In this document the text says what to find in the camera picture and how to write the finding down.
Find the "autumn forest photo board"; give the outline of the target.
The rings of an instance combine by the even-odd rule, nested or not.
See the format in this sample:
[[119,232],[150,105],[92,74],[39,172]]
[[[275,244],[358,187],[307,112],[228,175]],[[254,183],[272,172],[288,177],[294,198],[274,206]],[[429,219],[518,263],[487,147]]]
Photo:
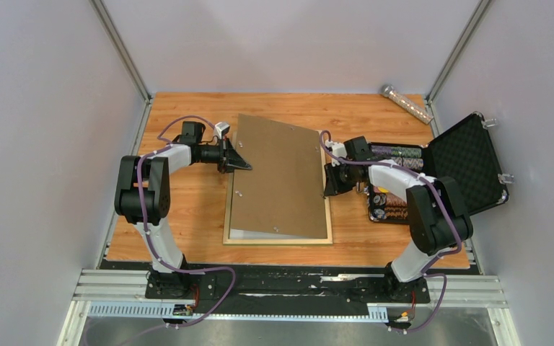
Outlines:
[[279,235],[274,233],[246,231],[241,229],[230,229],[229,239],[232,240],[268,240],[277,239]]

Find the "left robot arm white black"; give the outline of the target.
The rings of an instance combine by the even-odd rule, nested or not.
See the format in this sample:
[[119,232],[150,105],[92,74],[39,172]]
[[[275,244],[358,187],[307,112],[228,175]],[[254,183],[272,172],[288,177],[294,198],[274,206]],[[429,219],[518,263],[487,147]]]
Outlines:
[[169,139],[162,130],[157,136],[163,147],[120,160],[114,206],[139,232],[150,253],[149,293],[182,298],[191,291],[194,270],[188,269],[167,220],[171,174],[193,164],[213,164],[221,174],[252,167],[229,139],[227,122],[213,124],[196,115],[180,117],[178,122],[182,124],[179,135]]

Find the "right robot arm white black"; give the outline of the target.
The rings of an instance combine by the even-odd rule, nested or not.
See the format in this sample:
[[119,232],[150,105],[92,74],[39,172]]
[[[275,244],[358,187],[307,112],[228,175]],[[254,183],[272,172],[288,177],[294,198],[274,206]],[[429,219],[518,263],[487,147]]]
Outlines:
[[472,236],[470,214],[453,178],[428,176],[376,155],[363,136],[341,143],[323,130],[319,142],[330,157],[324,165],[326,197],[366,183],[386,189],[407,206],[410,242],[386,266],[382,291],[389,299],[403,300],[435,262],[460,252],[463,241]]

